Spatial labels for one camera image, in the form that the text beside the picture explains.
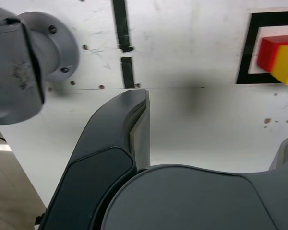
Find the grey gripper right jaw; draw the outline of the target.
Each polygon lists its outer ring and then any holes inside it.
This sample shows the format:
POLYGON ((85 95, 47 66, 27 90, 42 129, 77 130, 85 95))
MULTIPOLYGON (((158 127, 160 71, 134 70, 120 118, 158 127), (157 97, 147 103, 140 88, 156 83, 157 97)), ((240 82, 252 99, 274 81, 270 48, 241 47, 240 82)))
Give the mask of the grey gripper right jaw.
POLYGON ((228 173, 157 165, 113 197, 103 230, 288 230, 288 138, 275 169, 228 173))

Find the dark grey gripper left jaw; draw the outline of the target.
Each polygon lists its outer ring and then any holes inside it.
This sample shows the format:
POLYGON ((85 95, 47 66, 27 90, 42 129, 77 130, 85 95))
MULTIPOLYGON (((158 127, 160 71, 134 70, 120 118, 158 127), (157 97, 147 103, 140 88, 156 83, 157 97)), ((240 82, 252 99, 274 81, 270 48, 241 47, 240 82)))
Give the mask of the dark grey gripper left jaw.
POLYGON ((89 119, 41 220, 42 230, 98 230, 112 198, 150 166, 149 92, 128 90, 89 119))

